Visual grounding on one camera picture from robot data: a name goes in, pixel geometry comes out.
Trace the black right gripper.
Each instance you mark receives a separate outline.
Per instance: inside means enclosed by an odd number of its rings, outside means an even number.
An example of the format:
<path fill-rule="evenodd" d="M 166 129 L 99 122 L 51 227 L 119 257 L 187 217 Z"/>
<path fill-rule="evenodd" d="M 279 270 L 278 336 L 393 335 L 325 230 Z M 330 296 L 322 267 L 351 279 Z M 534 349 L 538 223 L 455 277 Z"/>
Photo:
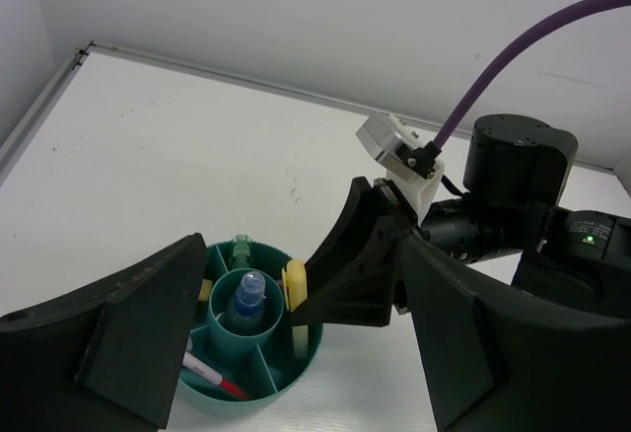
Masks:
<path fill-rule="evenodd" d="M 418 216 L 392 180 L 352 179 L 333 228 L 306 262 L 308 299 L 293 326 L 383 327 L 407 314 L 420 267 Z"/>

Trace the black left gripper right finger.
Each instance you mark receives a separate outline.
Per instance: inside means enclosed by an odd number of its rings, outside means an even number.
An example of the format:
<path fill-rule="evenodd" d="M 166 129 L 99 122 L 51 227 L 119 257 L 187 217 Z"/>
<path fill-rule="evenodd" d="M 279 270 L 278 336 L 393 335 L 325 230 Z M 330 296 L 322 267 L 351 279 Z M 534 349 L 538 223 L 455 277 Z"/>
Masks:
<path fill-rule="evenodd" d="M 400 246 L 422 366 L 441 431 L 626 431 L 630 323 L 567 308 Z"/>

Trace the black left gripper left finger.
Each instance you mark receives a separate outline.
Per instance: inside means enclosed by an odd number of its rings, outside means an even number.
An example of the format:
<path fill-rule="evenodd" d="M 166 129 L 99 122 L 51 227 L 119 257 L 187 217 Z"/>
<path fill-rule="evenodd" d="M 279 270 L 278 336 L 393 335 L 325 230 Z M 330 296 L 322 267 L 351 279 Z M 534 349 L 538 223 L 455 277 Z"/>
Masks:
<path fill-rule="evenodd" d="M 205 265 L 195 233 L 2 316 L 2 430 L 166 428 Z"/>

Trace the yellow highlighter marker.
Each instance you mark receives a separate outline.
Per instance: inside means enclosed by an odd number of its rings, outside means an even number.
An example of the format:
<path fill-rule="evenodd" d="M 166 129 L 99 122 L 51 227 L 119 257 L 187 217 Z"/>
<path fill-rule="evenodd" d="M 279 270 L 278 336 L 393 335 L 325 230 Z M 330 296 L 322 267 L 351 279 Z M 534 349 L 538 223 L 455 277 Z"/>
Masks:
<path fill-rule="evenodd" d="M 308 282 L 305 264 L 299 259 L 291 259 L 281 271 L 283 295 L 286 310 L 294 311 L 308 299 Z M 292 327 L 294 354 L 305 359 L 309 354 L 309 328 L 306 325 Z"/>

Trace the red pen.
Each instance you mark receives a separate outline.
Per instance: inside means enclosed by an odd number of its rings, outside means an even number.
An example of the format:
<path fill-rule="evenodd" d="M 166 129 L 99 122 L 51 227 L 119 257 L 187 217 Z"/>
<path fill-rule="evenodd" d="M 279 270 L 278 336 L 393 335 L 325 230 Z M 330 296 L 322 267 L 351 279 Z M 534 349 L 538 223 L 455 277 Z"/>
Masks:
<path fill-rule="evenodd" d="M 218 371 L 214 370 L 200 359 L 193 356 L 190 352 L 185 351 L 182 359 L 182 366 L 202 378 L 209 384 L 218 387 L 225 393 L 239 399 L 250 400 L 250 395 L 234 382 L 226 379 Z"/>

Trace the clear blue spray bottle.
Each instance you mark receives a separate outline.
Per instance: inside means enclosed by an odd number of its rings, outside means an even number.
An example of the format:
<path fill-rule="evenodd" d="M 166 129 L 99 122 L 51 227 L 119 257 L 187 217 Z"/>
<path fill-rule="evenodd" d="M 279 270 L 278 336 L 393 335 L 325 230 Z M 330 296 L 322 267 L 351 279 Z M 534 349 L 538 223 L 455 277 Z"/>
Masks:
<path fill-rule="evenodd" d="M 228 301 L 223 325 L 238 335 L 255 334 L 263 321 L 265 309 L 264 276 L 256 271 L 245 273 Z"/>

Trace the green correction tape dispenser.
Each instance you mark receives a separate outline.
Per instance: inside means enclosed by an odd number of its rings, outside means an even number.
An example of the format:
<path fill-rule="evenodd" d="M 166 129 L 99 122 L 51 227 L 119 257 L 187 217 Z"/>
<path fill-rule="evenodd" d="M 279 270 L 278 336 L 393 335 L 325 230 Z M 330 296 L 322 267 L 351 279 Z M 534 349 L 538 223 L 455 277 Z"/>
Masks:
<path fill-rule="evenodd" d="M 236 235 L 231 241 L 229 265 L 231 269 L 249 268 L 252 264 L 252 238 L 249 235 Z"/>

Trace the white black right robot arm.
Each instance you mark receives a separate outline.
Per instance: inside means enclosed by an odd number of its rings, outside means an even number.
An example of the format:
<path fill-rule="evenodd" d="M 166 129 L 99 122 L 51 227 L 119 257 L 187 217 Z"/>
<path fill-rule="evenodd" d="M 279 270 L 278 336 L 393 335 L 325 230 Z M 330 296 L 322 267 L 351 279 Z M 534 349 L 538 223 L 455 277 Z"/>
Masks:
<path fill-rule="evenodd" d="M 571 133 L 522 115 L 479 118 L 463 186 L 444 201 L 444 163 L 412 127 L 372 116 L 357 136 L 386 176 L 352 180 L 307 262 L 293 325 L 385 326 L 392 310 L 446 317 L 449 290 L 477 316 L 629 321 L 629 220 L 559 206 L 578 149 Z"/>

